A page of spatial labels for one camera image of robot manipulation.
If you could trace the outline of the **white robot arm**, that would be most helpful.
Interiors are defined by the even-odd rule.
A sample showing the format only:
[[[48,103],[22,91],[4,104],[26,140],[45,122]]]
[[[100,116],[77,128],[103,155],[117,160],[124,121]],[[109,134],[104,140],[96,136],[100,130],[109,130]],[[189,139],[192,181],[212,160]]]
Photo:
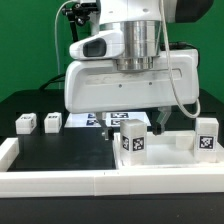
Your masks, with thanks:
[[[65,107],[93,112],[107,140],[105,112],[156,108],[154,132],[164,131],[171,107],[199,104],[198,52],[168,41],[168,23],[196,22],[214,0],[80,0],[72,8],[93,23],[92,35],[70,46]]]

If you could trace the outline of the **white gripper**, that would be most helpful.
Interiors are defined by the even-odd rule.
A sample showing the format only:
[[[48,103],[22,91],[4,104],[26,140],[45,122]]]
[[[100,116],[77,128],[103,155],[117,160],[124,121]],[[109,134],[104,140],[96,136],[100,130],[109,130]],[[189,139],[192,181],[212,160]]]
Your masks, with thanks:
[[[161,135],[171,106],[199,97],[197,66],[195,49],[163,51],[152,69],[141,72],[121,72],[113,60],[74,61],[66,72],[65,107],[71,113],[96,112],[106,140],[114,139],[114,129],[106,125],[104,112],[159,107],[152,132]]]

